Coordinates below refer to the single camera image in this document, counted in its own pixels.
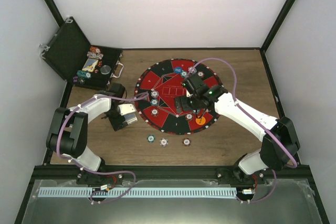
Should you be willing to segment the red chips seat one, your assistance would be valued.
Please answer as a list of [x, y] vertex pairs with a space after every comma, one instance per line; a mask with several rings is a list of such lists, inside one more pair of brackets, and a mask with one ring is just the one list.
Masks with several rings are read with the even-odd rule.
[[190, 120], [192, 120], [192, 119], [193, 119], [193, 115], [192, 115], [192, 114], [190, 114], [190, 113], [189, 113], [189, 114], [187, 114], [185, 117], [186, 117], [186, 120], [187, 120], [187, 121], [190, 121]]

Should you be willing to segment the orange big blind button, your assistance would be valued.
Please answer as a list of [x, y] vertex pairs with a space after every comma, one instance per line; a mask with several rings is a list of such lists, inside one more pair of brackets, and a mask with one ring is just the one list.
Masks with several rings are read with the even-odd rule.
[[202, 116], [200, 118], [195, 119], [196, 124], [198, 125], [204, 125], [206, 123], [206, 119]]

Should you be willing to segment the red chips seat two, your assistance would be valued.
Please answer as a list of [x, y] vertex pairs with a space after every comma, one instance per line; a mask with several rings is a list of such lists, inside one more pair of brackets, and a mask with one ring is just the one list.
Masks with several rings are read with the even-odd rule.
[[158, 111], [157, 109], [153, 109], [153, 110], [151, 111], [151, 114], [152, 114], [153, 116], [158, 116], [159, 111]]

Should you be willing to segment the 10 chips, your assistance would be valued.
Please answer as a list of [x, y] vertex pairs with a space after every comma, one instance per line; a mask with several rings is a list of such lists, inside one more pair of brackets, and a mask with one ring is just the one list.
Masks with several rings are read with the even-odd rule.
[[197, 70], [193, 67], [189, 67], [188, 72], [190, 72], [191, 74], [194, 74], [194, 73], [197, 73]]
[[151, 96], [152, 96], [153, 98], [156, 98], [156, 97], [159, 96], [159, 93], [158, 93], [157, 91], [152, 91], [152, 92], [151, 92]]

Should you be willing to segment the red chips seat seven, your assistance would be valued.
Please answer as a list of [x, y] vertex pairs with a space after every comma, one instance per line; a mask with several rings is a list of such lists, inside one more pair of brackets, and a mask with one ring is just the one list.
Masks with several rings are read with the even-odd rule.
[[199, 72], [197, 73], [197, 75], [198, 75], [199, 77], [201, 77], [201, 78], [203, 78], [203, 77], [204, 77], [204, 73], [203, 73], [203, 72], [201, 72], [201, 71], [199, 71]]

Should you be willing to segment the blue small blind button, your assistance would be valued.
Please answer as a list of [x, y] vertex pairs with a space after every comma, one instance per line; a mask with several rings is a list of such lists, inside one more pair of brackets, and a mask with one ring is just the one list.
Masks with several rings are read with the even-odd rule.
[[181, 74], [183, 72], [183, 69], [181, 67], [175, 67], [174, 73]]

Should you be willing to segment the blue green 50 chip stack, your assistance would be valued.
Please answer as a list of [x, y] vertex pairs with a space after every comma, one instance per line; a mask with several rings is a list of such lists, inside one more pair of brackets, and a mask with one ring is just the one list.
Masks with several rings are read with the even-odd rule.
[[154, 135], [149, 135], [147, 137], [147, 141], [150, 142], [150, 143], [153, 143], [155, 141], [155, 136]]

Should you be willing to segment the red brown chip stack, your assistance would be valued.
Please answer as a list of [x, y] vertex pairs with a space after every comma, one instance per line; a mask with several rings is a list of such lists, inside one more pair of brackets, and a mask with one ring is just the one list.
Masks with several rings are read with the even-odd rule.
[[184, 146], [190, 146], [191, 141], [188, 138], [185, 138], [182, 143]]

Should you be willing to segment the blue orange 10 chip stack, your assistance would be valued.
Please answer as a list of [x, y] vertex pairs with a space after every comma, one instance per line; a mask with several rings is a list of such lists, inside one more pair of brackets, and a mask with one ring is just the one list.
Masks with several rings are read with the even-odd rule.
[[168, 140], [166, 139], [166, 138], [162, 138], [162, 139], [160, 139], [160, 145], [162, 146], [162, 147], [166, 147], [167, 145], [168, 145]]

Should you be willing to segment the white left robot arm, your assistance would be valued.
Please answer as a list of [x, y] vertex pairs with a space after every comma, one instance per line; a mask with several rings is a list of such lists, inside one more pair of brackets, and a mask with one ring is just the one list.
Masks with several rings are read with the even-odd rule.
[[116, 92], [100, 91], [89, 100], [70, 108], [59, 107], [55, 110], [46, 139], [46, 147], [58, 157], [73, 162], [82, 170], [89, 172], [89, 178], [95, 184], [102, 184], [107, 178], [104, 161], [87, 145], [88, 124], [98, 116], [105, 114], [116, 122], [117, 129], [127, 125], [122, 102], [134, 109], [125, 94], [125, 88]]

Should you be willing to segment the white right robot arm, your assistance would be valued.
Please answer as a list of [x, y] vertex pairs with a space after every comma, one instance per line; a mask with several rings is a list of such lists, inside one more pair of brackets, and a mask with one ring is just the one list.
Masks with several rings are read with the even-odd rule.
[[284, 167], [297, 168], [294, 156], [300, 148], [291, 119], [266, 115], [240, 102], [225, 88], [215, 85], [202, 92], [178, 96], [174, 99], [177, 111], [214, 111], [251, 132], [261, 148], [243, 155], [234, 165], [233, 177], [244, 184], [259, 170], [280, 171]]

